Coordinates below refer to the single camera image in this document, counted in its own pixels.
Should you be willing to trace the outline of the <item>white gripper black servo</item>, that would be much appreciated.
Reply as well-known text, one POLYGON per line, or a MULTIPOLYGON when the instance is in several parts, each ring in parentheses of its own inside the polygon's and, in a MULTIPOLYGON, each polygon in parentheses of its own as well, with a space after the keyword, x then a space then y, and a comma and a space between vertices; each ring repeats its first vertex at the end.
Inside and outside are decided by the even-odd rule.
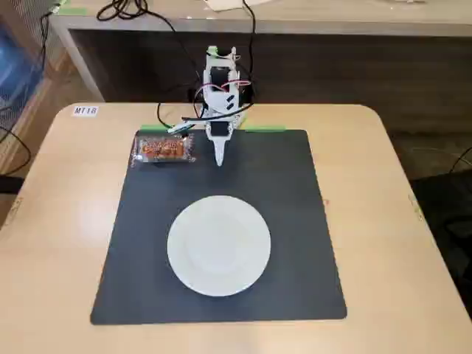
POLYGON ((223 165, 225 147, 232 138, 233 130, 233 121, 226 118, 210 120, 205 123, 206 136, 213 143, 215 162, 219 167, 223 165))

